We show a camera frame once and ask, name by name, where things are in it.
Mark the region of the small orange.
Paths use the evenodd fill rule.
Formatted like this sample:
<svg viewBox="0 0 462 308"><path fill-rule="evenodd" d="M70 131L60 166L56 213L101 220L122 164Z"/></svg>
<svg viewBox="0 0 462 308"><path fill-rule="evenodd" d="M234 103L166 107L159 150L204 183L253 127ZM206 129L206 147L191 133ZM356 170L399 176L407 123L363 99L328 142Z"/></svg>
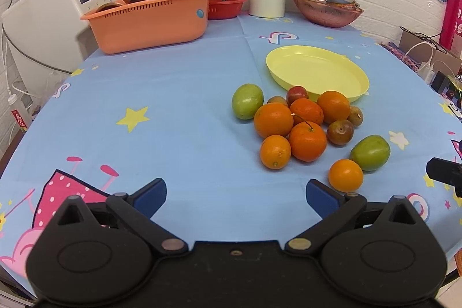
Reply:
<svg viewBox="0 0 462 308"><path fill-rule="evenodd" d="M363 170L351 159L340 159L330 167L328 180L338 191L356 191L363 184Z"/></svg>
<svg viewBox="0 0 462 308"><path fill-rule="evenodd" d="M290 160L291 146L287 138L271 135L262 142L259 155L265 167L270 170L280 170Z"/></svg>

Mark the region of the small green mango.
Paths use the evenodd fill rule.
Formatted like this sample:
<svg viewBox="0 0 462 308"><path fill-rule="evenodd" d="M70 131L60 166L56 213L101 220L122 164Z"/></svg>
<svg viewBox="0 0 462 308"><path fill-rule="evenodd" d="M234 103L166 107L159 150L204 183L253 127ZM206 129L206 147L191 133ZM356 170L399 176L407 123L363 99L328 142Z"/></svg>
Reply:
<svg viewBox="0 0 462 308"><path fill-rule="evenodd" d="M388 142L380 135L370 135L352 149L349 158L363 171L375 171L384 166L391 155Z"/></svg>

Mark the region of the orange with stem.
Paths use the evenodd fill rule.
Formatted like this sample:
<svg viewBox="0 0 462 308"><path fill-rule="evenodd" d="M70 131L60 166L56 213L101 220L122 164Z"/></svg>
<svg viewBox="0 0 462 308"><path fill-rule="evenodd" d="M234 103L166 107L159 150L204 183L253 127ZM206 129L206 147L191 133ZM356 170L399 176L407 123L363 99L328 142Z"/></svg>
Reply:
<svg viewBox="0 0 462 308"><path fill-rule="evenodd" d="M327 148L327 136L318 124L300 122L289 134L292 156L304 163L312 163L322 156Z"/></svg>

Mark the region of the dark purple plum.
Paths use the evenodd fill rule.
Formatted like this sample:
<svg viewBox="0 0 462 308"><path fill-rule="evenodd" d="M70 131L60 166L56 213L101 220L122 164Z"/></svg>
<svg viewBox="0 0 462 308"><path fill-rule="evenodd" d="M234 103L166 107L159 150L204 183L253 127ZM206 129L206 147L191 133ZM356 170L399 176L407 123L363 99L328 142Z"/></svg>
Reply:
<svg viewBox="0 0 462 308"><path fill-rule="evenodd" d="M327 128L327 139L337 146L344 146L352 140L354 127L349 120L336 120Z"/></svg>

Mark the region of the small front orange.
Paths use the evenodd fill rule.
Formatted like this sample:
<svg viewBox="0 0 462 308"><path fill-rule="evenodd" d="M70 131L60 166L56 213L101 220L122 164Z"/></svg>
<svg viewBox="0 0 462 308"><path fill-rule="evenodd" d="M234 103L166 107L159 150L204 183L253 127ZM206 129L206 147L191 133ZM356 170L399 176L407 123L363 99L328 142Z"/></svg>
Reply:
<svg viewBox="0 0 462 308"><path fill-rule="evenodd" d="M291 146L287 138L271 135L262 142L259 155L265 167L270 170L280 170L290 160Z"/></svg>

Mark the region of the small brown fruit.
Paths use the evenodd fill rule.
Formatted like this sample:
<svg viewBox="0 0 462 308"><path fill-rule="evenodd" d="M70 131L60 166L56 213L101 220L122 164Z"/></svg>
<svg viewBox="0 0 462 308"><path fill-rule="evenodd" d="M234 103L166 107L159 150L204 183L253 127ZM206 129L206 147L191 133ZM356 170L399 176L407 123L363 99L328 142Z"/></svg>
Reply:
<svg viewBox="0 0 462 308"><path fill-rule="evenodd" d="M350 114L347 120L353 127L359 127L363 123L363 112L357 106L350 106Z"/></svg>

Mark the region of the large orange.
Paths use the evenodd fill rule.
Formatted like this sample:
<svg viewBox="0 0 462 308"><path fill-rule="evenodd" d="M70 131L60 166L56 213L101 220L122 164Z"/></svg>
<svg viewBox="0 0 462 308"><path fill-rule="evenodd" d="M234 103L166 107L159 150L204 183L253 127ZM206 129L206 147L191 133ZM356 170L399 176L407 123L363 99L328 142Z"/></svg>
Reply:
<svg viewBox="0 0 462 308"><path fill-rule="evenodd" d="M254 129L262 138L272 135L286 137L294 126L294 117L287 106L269 103L261 106L254 114Z"/></svg>

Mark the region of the red plum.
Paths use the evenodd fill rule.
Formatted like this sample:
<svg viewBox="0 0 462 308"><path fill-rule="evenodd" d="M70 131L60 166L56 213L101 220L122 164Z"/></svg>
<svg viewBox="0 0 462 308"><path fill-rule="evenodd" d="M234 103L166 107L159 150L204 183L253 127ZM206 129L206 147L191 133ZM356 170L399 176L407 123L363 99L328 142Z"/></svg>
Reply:
<svg viewBox="0 0 462 308"><path fill-rule="evenodd" d="M294 86L294 87L291 87L287 91L286 102L287 102L288 106L290 106L296 100L302 99L302 98L308 98L308 92L302 86L299 86L299 85Z"/></svg>

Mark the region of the brown round fruit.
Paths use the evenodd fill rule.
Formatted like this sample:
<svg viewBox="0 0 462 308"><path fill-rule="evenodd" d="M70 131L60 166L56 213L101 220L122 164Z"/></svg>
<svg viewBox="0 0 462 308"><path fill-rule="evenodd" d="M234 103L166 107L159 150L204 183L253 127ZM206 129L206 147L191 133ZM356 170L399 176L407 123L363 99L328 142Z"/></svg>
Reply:
<svg viewBox="0 0 462 308"><path fill-rule="evenodd" d="M282 104L282 105L287 106L287 107L289 106L286 99L284 97L281 97L281 96L273 96L267 101L267 103L268 104L269 103L279 103L279 104Z"/></svg>

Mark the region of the large green mango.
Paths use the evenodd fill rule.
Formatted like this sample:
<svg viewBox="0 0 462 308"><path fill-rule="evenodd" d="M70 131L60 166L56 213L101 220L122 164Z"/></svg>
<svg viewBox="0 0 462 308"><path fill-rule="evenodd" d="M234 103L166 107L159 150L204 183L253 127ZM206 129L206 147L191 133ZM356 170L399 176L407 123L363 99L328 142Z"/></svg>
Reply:
<svg viewBox="0 0 462 308"><path fill-rule="evenodd" d="M256 84L243 84L232 97L232 110L240 120L252 120L254 114L263 105L264 95Z"/></svg>

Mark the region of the cardboard box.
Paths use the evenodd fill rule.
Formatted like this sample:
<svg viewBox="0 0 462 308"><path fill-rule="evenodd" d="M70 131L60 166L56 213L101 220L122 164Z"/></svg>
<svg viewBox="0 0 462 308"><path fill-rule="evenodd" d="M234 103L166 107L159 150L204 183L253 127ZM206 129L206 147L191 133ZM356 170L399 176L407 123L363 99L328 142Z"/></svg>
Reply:
<svg viewBox="0 0 462 308"><path fill-rule="evenodd" d="M445 49L435 39L424 33L413 32L400 27L402 35L398 48L406 53L417 64L426 63L431 57L433 71L442 72L446 75L459 73L461 59L455 57L449 50Z"/></svg>

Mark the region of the blue cartoon tablecloth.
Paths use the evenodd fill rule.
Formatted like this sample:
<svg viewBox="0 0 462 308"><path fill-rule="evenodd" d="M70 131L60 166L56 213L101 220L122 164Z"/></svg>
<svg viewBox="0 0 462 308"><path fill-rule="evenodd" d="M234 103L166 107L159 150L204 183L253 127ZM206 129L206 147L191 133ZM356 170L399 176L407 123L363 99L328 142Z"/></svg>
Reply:
<svg viewBox="0 0 462 308"><path fill-rule="evenodd" d="M366 73L370 87L358 101L364 121L354 141L380 135L391 155L359 191L377 202L410 197L444 251L454 254L461 247L461 201L425 175L429 159L457 159L461 122L442 98L351 27L240 16L209 23L190 43L96 52L84 61L35 118L1 177L1 265L27 287L23 257L67 196L132 193L155 178L167 184L155 222L188 243L286 242L317 223L306 183L326 181L349 147L328 146L313 163L292 159L271 171L260 161L253 124L231 108L242 84L256 84L267 98L282 94L265 58L291 45L336 52Z"/></svg>

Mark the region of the yellow plastic plate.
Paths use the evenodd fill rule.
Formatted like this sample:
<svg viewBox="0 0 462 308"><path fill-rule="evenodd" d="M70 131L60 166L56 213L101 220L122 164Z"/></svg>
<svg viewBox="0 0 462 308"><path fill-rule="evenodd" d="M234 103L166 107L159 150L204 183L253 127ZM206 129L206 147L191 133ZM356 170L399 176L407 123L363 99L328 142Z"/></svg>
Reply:
<svg viewBox="0 0 462 308"><path fill-rule="evenodd" d="M370 87L368 76L352 60L323 48L306 45L276 48L267 54L265 63L280 87L289 90L302 86L315 98L336 91L354 102Z"/></svg>

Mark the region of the pink gift bag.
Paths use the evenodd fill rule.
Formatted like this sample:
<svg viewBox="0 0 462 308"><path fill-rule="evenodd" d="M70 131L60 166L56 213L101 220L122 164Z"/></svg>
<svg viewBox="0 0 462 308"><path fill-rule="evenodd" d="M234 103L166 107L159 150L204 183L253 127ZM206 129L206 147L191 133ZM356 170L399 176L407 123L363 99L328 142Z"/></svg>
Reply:
<svg viewBox="0 0 462 308"><path fill-rule="evenodd" d="M454 37L461 36L461 2L462 0L447 0L442 31L439 36L439 44L447 50L452 48Z"/></svg>

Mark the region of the orange plastic basket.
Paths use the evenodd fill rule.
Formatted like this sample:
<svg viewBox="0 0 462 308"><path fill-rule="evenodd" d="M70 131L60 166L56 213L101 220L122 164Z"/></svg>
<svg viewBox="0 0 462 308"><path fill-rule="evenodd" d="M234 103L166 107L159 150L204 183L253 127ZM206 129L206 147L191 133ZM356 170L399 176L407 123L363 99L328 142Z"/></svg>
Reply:
<svg viewBox="0 0 462 308"><path fill-rule="evenodd" d="M130 52L200 38L208 25L209 0L145 0L84 14L106 54Z"/></svg>

